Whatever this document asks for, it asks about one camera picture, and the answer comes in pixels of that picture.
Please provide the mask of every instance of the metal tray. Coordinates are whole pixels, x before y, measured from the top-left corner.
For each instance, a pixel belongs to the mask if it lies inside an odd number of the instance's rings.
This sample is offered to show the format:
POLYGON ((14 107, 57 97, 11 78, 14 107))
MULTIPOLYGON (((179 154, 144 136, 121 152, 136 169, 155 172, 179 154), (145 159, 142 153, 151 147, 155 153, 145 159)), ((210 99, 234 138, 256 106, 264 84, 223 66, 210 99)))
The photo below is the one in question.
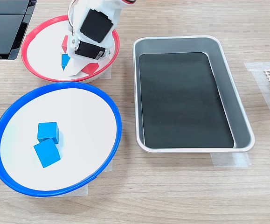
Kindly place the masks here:
POLYGON ((133 45, 133 60, 136 140, 142 149, 149 153, 213 153, 247 152, 254 146, 255 137, 253 131, 237 92, 222 46, 216 38, 211 36, 141 38, 133 45), (205 147, 198 147, 197 145, 200 144, 196 144, 196 146, 192 145, 190 147, 169 147, 167 145, 165 147, 149 147, 146 145, 144 132, 145 124, 143 122, 144 119, 142 111, 139 58, 146 54, 164 55, 177 53, 203 53, 207 56, 209 62, 208 67, 210 69, 210 73, 214 77, 213 80, 216 84, 217 93, 221 99, 220 103, 222 103, 221 107, 224 113, 223 116, 225 116, 225 120, 228 123, 228 128, 230 129, 233 138, 233 144, 231 147, 212 147, 210 144, 205 147))

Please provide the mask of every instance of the blue cube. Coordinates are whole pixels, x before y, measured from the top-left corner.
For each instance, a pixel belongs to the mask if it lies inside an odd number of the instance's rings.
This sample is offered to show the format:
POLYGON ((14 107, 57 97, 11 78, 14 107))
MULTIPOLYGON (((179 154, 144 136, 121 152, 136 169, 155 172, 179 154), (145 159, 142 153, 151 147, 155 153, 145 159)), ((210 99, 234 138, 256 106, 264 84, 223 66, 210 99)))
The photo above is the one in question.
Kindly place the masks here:
POLYGON ((56 122, 39 123, 37 131, 37 139, 39 142, 52 139, 55 144, 59 143, 59 128, 56 122))
POLYGON ((65 67, 68 65, 69 60, 70 60, 70 57, 69 57, 68 54, 63 54, 63 55, 61 55, 61 66, 62 66, 62 69, 63 69, 63 70, 64 70, 65 67))
POLYGON ((60 160, 59 151, 52 139, 45 140, 35 145, 34 149, 44 168, 60 160))

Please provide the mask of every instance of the black device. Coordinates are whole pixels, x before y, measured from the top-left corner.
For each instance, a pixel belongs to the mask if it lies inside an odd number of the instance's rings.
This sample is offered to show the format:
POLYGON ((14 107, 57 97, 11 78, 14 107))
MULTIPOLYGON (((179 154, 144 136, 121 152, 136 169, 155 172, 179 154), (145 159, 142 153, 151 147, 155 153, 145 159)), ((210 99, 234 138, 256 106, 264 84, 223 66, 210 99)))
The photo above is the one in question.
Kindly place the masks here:
POLYGON ((37 0, 0 0, 0 60, 17 58, 37 0))

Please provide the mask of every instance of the wood grain surface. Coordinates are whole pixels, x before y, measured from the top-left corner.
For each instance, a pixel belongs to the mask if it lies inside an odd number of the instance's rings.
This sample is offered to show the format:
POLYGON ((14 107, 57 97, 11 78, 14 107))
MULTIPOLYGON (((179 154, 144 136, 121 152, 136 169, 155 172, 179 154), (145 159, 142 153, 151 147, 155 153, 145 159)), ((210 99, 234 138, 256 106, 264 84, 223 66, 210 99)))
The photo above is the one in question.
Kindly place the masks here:
MULTIPOLYGON (((67 11, 69 1, 38 1, 28 32, 67 11)), ((0 224, 270 224, 270 111, 244 62, 270 61, 270 0, 138 0, 117 27, 121 50, 107 92, 123 118, 113 171, 88 196, 34 198, 0 180, 0 224), (212 35, 224 48, 256 146, 249 168, 215 168, 209 154, 147 154, 135 141, 132 44, 149 36, 212 35)), ((19 97, 49 82, 19 55, 0 61, 0 117, 19 97)))

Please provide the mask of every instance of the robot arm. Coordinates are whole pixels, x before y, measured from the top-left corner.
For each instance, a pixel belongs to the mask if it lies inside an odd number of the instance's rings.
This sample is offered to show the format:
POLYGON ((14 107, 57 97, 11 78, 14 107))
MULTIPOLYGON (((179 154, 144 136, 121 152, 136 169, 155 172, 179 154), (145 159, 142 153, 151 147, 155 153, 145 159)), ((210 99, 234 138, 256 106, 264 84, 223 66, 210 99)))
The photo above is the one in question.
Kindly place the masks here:
POLYGON ((87 59, 97 63, 109 55, 114 45, 112 32, 118 24, 125 6, 136 0, 79 0, 69 7, 68 55, 75 59, 87 59))

